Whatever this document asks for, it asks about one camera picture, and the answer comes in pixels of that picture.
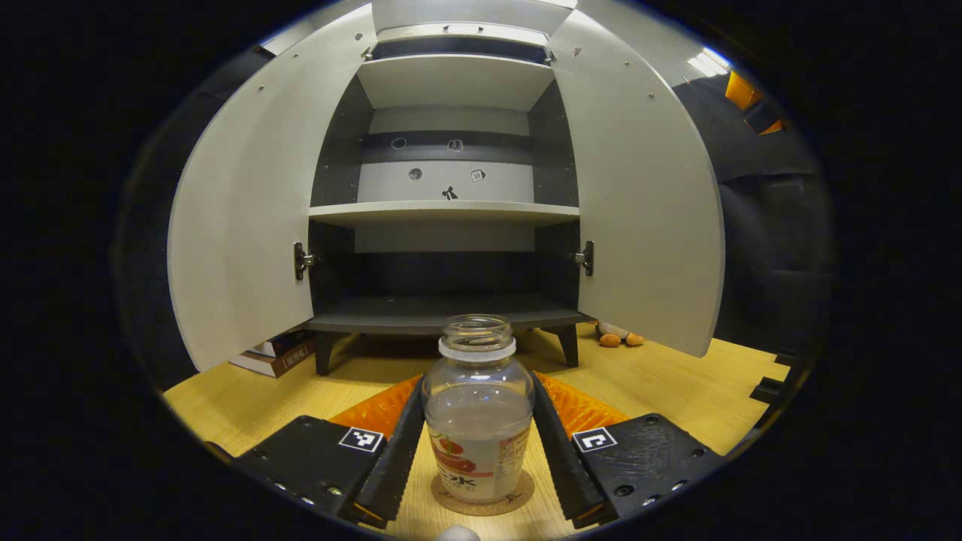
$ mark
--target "cabinet door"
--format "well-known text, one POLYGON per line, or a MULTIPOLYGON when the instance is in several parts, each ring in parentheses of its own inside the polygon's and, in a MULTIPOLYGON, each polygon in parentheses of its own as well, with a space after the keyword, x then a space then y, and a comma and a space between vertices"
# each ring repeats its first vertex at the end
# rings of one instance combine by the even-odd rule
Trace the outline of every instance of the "cabinet door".
POLYGON ((571 130, 581 243, 595 243, 578 310, 704 355, 722 297, 724 235, 701 136, 645 59, 582 12, 547 49, 571 130))
POLYGON ((370 4, 304 38, 221 107, 181 174, 170 215, 170 297, 200 371, 310 317, 307 245, 317 156, 376 38, 370 4))

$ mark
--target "stack of books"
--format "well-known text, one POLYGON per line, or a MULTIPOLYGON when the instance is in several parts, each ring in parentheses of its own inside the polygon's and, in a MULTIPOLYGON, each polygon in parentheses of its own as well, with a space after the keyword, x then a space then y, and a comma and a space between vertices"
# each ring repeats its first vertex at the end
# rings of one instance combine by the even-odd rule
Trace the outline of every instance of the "stack of books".
POLYGON ((299 330, 282 334, 231 359, 231 364, 254 372, 280 377, 314 353, 314 333, 299 330))

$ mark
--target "cabinet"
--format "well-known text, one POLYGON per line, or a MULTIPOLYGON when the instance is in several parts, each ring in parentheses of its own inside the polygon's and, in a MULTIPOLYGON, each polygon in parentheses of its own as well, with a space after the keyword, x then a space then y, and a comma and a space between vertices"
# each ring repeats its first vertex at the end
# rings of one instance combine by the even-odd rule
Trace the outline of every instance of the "cabinet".
POLYGON ((687 113, 582 12, 550 37, 464 23, 375 36, 367 5, 214 117, 182 173, 168 265, 201 371, 295 327, 431 334, 467 312, 571 344, 570 325, 601 319, 701 356, 722 239, 687 113), (295 243, 313 259, 302 279, 295 243))

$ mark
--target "cork coaster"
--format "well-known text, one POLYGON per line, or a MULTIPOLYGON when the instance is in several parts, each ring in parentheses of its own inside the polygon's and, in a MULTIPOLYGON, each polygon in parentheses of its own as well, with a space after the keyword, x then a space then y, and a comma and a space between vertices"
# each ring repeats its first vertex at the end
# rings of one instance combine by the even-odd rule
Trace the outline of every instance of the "cork coaster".
POLYGON ((515 490, 512 490, 511 494, 501 500, 492 503, 461 502, 447 492, 447 489, 441 483, 441 476, 435 476, 434 480, 431 481, 431 494, 438 503, 455 513, 473 517, 493 517, 494 515, 510 513, 528 503, 534 493, 535 479, 524 470, 521 470, 521 476, 518 478, 518 486, 515 487, 515 490))

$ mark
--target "jar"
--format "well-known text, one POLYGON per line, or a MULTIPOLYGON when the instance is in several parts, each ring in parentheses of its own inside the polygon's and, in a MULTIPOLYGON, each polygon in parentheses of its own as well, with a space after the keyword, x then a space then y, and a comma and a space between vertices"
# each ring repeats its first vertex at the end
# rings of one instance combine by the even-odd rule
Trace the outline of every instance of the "jar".
POLYGON ((447 320, 421 386, 444 488, 456 499, 495 502, 518 485, 534 410, 530 373, 512 356, 507 318, 467 314, 447 320))

